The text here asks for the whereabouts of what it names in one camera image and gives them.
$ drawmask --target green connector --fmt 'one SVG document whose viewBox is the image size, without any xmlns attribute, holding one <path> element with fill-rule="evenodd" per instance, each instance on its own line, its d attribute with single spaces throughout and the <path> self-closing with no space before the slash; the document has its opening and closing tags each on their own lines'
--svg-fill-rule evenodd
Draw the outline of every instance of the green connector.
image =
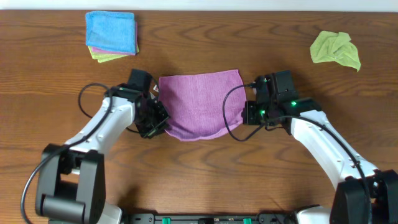
<svg viewBox="0 0 398 224">
<path fill-rule="evenodd" d="M 243 224 L 251 224 L 251 218 L 244 218 Z"/>
<path fill-rule="evenodd" d="M 171 218 L 163 218 L 162 219 L 162 224 L 171 224 L 172 219 Z"/>
</svg>

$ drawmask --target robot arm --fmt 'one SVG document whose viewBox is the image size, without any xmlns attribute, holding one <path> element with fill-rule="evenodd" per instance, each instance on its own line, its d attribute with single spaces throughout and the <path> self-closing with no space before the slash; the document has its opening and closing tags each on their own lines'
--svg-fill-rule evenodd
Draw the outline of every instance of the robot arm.
<svg viewBox="0 0 398 224">
<path fill-rule="evenodd" d="M 332 209 L 301 210 L 295 218 L 299 224 L 398 221 L 398 175 L 393 170 L 379 171 L 341 137 L 316 102 L 299 98 L 290 71 L 257 77 L 251 86 L 256 89 L 256 100 L 246 102 L 243 123 L 282 125 L 311 152 L 336 189 Z"/>
<path fill-rule="evenodd" d="M 300 114 L 304 118 L 314 120 L 332 131 L 340 141 L 351 151 L 352 155 L 361 163 L 366 177 L 375 174 L 377 167 L 359 155 L 339 133 L 333 128 L 323 111 L 311 110 Z M 348 177 L 360 179 L 361 176 L 351 158 L 343 148 L 321 128 L 300 119 L 292 119 L 292 136 L 300 141 L 317 160 L 328 175 L 334 188 L 338 183 L 346 181 Z"/>
<path fill-rule="evenodd" d="M 132 123 L 143 138 L 160 134 L 169 117 L 162 103 L 149 94 L 152 76 L 133 70 L 127 84 L 106 93 L 103 104 L 88 124 L 65 145 L 72 145 L 94 130 L 111 106 L 100 127 L 86 141 L 57 154 L 40 170 L 35 210 L 51 220 L 84 224 L 118 224 L 122 211 L 105 202 L 104 155 Z M 63 146 L 49 144 L 42 160 Z M 61 174 L 79 175 L 78 183 L 62 180 Z"/>
</svg>

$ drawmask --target white wall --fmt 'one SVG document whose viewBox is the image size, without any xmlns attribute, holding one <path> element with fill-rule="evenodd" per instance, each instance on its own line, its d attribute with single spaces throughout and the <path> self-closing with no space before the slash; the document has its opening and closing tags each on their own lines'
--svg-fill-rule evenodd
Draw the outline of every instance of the white wall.
<svg viewBox="0 0 398 224">
<path fill-rule="evenodd" d="M 0 0 L 0 9 L 398 12 L 398 0 Z"/>
</svg>

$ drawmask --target crumpled green cloth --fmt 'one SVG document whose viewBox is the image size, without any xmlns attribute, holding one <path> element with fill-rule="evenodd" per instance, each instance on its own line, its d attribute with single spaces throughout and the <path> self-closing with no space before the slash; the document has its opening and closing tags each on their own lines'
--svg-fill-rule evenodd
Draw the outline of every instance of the crumpled green cloth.
<svg viewBox="0 0 398 224">
<path fill-rule="evenodd" d="M 320 32 L 310 47 L 311 58 L 314 63 L 337 62 L 343 66 L 361 68 L 358 50 L 347 33 Z"/>
</svg>

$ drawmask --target stack of towels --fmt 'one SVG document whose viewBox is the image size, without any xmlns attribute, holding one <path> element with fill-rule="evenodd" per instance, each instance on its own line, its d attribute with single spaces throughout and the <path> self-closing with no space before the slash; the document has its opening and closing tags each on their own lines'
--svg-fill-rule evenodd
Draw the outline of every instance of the stack of towels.
<svg viewBox="0 0 398 224">
<path fill-rule="evenodd" d="M 86 45 L 99 63 L 135 55 L 137 24 L 129 12 L 93 11 L 86 14 Z"/>
</svg>

